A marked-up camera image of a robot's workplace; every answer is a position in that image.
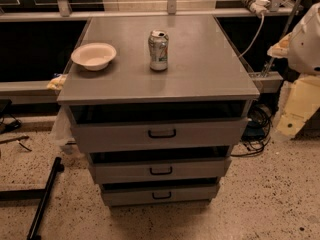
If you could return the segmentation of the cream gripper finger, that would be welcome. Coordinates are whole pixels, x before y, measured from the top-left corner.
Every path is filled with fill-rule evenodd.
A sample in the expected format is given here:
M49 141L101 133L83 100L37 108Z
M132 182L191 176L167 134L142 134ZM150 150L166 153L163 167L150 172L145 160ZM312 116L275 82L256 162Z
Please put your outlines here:
M290 39L291 34L285 35L281 40L268 49L267 55L277 59L288 58Z
M320 108L320 77L302 74L280 89L275 138L292 139Z

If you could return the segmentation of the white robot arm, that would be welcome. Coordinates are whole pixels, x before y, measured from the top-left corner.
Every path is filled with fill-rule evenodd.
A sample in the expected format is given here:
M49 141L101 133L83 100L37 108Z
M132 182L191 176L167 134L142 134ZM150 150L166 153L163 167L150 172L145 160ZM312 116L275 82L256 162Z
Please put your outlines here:
M286 102L281 104L276 131L294 138L320 108L320 3L310 7L293 30L267 54L286 58L299 77L290 85Z

